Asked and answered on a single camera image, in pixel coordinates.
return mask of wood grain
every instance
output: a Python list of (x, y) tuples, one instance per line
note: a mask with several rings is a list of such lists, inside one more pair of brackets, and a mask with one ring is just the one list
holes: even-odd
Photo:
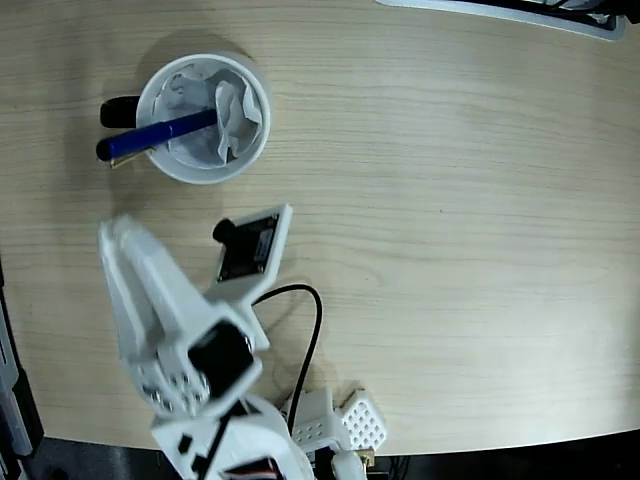
[[(198, 285), (210, 230), (294, 206), (280, 282), (326, 304), (308, 382), (371, 390), (383, 453), (640, 428), (640, 30), (618, 43), (370, 0), (9, 0), (0, 17), (0, 253), (50, 436), (153, 447), (120, 368), (95, 231), (128, 211)], [(274, 90), (258, 162), (188, 186), (94, 160), (102, 101), (234, 48)], [(302, 294), (260, 308), (256, 390), (293, 386)]]

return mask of white robotic arm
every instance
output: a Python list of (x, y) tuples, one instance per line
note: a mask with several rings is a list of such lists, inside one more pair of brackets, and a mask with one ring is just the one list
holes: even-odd
[(313, 438), (300, 430), (292, 439), (275, 406), (247, 395), (262, 371), (255, 354), (269, 348), (252, 305), (275, 282), (291, 213), (284, 205), (220, 222), (214, 238), (224, 248), (204, 294), (131, 217), (99, 228), (122, 364), (156, 414), (152, 435), (185, 479), (242, 478), (238, 469), (261, 468), (312, 480), (308, 455), (320, 451), (316, 463), (331, 465), (328, 478), (365, 478), (328, 390), (299, 403), (306, 414), (296, 415), (296, 427), (309, 428), (312, 417), (326, 425)]

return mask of black floor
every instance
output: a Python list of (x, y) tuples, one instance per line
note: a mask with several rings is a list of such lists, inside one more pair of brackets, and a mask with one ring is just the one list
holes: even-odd
[[(390, 463), (389, 458), (382, 458), (376, 470), (388, 472)], [(32, 480), (179, 478), (160, 452), (48, 438), (26, 467)], [(413, 456), (405, 477), (405, 480), (459, 479), (639, 480), (640, 431), (527, 448)]]

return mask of black knob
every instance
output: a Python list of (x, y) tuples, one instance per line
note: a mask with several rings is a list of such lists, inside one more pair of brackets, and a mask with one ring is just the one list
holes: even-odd
[(236, 227), (231, 220), (225, 218), (213, 229), (213, 239), (227, 249), (237, 253), (252, 253), (258, 244), (259, 233), (245, 226)]

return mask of paper cup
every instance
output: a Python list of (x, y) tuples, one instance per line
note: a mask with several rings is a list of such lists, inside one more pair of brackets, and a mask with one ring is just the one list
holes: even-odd
[(157, 122), (154, 117), (154, 103), (165, 82), (179, 70), (198, 62), (217, 62), (246, 79), (256, 93), (262, 112), (262, 129), (251, 147), (238, 158), (231, 160), (223, 167), (194, 166), (180, 158), (179, 154), (169, 152), (166, 144), (158, 145), (147, 151), (151, 161), (170, 177), (181, 182), (209, 185), (224, 182), (244, 172), (256, 161), (269, 137), (271, 130), (271, 92), (266, 78), (258, 66), (248, 57), (234, 52), (199, 53), (178, 58), (162, 67), (147, 82), (138, 101), (136, 109), (136, 126), (144, 127)]

